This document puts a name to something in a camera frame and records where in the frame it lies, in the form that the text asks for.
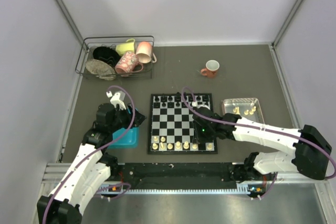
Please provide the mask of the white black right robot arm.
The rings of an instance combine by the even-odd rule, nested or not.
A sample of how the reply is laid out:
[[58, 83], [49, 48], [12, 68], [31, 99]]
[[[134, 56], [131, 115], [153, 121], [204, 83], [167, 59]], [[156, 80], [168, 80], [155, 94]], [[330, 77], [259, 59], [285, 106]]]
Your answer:
[[274, 149], [273, 153], [251, 153], [244, 160], [245, 174], [252, 180], [278, 172], [297, 172], [315, 180], [327, 178], [332, 147], [314, 126], [305, 125], [302, 129], [275, 127], [238, 114], [219, 116], [203, 105], [194, 107], [192, 112], [195, 139], [199, 142], [214, 137]]

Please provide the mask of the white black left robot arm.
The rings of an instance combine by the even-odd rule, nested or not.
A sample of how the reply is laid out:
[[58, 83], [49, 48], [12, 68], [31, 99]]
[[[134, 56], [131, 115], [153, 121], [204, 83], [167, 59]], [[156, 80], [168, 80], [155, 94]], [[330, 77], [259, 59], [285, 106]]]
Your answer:
[[127, 134], [144, 119], [133, 102], [126, 109], [110, 103], [100, 105], [66, 174], [48, 196], [41, 196], [37, 202], [39, 223], [81, 223], [101, 184], [119, 174], [117, 158], [106, 152], [108, 146], [120, 140], [113, 138], [114, 132], [125, 129], [123, 134]]

